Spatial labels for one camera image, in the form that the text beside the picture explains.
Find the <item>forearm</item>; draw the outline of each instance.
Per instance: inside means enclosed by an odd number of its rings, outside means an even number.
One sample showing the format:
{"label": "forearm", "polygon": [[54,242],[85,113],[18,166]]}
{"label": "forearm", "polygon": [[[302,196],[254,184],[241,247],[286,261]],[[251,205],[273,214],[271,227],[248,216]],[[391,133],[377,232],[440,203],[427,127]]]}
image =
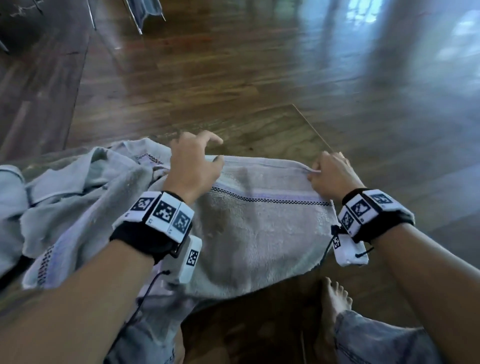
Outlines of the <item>forearm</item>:
{"label": "forearm", "polygon": [[120,241],[110,242],[60,287],[0,331],[5,363],[100,363],[153,258]]}
{"label": "forearm", "polygon": [[480,271],[409,224],[373,241],[416,314],[453,363],[471,363],[479,341]]}

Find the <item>hand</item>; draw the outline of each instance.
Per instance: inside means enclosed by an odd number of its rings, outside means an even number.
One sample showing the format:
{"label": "hand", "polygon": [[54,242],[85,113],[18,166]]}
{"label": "hand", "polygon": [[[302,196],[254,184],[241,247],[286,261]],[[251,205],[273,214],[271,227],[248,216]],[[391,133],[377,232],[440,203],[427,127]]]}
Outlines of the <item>hand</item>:
{"label": "hand", "polygon": [[210,191],[224,165],[223,156],[213,162],[205,160],[205,147],[210,140],[223,143],[222,138],[206,130],[198,135],[182,133],[179,139],[172,140],[170,172],[163,190],[177,194],[188,205]]}
{"label": "hand", "polygon": [[313,189],[325,198],[340,202],[347,193],[365,187],[342,153],[322,152],[312,168],[321,172],[310,173],[308,180]]}

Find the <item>person's left arm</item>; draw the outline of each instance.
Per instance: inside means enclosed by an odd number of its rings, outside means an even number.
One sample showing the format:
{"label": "person's left arm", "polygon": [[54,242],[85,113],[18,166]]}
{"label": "person's left arm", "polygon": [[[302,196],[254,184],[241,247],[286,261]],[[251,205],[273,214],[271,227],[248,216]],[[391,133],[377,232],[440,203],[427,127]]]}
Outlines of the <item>person's left arm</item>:
{"label": "person's left arm", "polygon": [[[223,167],[205,160],[210,133],[183,133],[172,141],[171,170],[164,190],[187,204],[210,190]],[[101,363],[108,353],[154,260],[113,240],[58,288],[42,293],[0,328],[3,363]]]}

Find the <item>blue denim jeans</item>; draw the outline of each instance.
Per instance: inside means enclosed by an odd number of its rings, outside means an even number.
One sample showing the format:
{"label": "blue denim jeans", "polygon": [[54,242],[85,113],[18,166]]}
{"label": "blue denim jeans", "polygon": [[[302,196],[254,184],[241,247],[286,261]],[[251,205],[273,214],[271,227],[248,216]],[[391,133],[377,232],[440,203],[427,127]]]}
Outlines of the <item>blue denim jeans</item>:
{"label": "blue denim jeans", "polygon": [[370,320],[354,311],[335,322],[338,364],[445,363],[423,328],[398,328]]}

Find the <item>purple stripe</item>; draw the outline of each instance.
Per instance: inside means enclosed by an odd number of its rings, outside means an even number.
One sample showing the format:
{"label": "purple stripe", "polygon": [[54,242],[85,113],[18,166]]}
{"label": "purple stripe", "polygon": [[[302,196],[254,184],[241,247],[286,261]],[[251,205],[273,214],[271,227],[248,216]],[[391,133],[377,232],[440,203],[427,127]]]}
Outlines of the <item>purple stripe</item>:
{"label": "purple stripe", "polygon": [[315,191],[312,191],[311,193],[308,192],[307,195],[295,194],[294,191],[292,191],[292,194],[275,194],[275,193],[266,194],[266,193],[252,193],[251,191],[248,191],[246,193],[244,191],[232,188],[230,186],[224,185],[223,183],[219,183],[219,182],[215,182],[214,186],[246,198],[266,198],[266,199],[282,200],[282,201],[328,202],[323,200]]}

